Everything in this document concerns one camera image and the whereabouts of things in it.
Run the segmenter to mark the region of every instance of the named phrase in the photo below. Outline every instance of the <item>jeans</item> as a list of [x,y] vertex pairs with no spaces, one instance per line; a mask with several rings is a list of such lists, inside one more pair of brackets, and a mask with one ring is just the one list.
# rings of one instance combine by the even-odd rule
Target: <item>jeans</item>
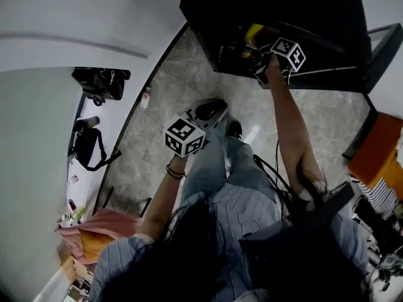
[[[218,127],[211,131],[208,138],[210,143],[196,154],[183,184],[181,202],[200,191],[212,196],[227,182],[260,191],[274,199],[274,190],[268,177],[253,160],[251,146],[235,137],[224,138],[225,125],[225,120],[220,122]],[[228,179],[225,173],[224,148],[231,164]]]

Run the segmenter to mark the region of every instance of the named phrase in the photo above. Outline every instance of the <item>shoe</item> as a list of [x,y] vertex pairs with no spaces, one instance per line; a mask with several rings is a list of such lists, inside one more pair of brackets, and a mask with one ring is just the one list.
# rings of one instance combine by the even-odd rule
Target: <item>shoe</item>
[[242,140],[242,126],[238,121],[231,122],[227,130],[227,136]]

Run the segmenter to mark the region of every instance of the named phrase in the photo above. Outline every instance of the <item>black bag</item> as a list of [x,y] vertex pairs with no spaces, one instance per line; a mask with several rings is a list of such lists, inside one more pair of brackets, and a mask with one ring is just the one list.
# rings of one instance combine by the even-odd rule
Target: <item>black bag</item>
[[[101,161],[95,167],[88,167],[89,161],[93,155],[93,150],[95,148],[96,139],[98,139],[99,149],[101,150]],[[102,134],[96,128],[90,128],[84,130],[81,134],[78,134],[76,142],[73,147],[76,159],[80,164],[86,168],[88,171],[97,171],[100,167],[114,161],[121,156],[121,151],[118,150],[117,153],[112,155],[108,160],[106,160],[106,152],[104,151],[102,144]]]
[[106,99],[122,99],[125,81],[130,78],[129,70],[76,67],[73,78],[81,85],[83,93],[101,106]]

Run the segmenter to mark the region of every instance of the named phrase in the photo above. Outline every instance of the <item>tile floor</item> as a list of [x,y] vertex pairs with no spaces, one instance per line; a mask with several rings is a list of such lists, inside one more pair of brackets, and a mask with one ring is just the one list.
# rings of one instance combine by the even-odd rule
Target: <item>tile floor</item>
[[[173,156],[162,140],[164,124],[197,99],[223,98],[229,113],[242,123],[244,139],[255,154],[274,164],[277,130],[270,91],[262,90],[254,79],[214,72],[191,30],[179,39],[150,86],[150,106],[135,110],[119,146],[123,155],[111,165],[100,203],[114,186],[108,207],[138,213],[139,203],[154,195]],[[361,94],[309,90],[292,94],[308,126],[316,159],[333,188],[347,178],[341,154],[369,107]],[[280,156],[279,162],[285,176]]]

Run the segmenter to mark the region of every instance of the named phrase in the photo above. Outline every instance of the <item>black and white pattern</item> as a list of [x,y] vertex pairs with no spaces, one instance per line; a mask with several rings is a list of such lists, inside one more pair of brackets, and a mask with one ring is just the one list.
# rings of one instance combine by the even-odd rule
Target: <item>black and white pattern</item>
[[181,118],[167,129],[167,131],[171,132],[182,141],[185,141],[194,130],[196,130],[194,126],[190,125],[188,122]]
[[292,54],[290,56],[290,61],[291,61],[291,63],[294,64],[293,67],[296,72],[299,70],[299,68],[301,67],[304,60],[305,60],[305,55],[302,52],[299,45],[297,45],[297,47],[295,48],[295,50],[292,52]]
[[275,46],[271,50],[280,55],[287,56],[294,45],[294,42],[281,38],[276,42]]
[[173,137],[170,137],[168,134],[165,134],[165,144],[167,147],[174,150],[178,155],[181,155],[182,144],[175,140]]
[[196,151],[197,149],[202,147],[202,141],[203,141],[203,136],[201,136],[200,138],[197,138],[196,140],[188,143],[186,145],[186,150],[184,151],[185,155],[188,155],[190,153],[192,153],[193,151]]
[[384,220],[387,220],[399,204],[395,188],[389,188],[384,178],[377,185],[369,189],[360,180],[351,176],[351,181],[361,188],[362,193],[368,198],[373,210]]

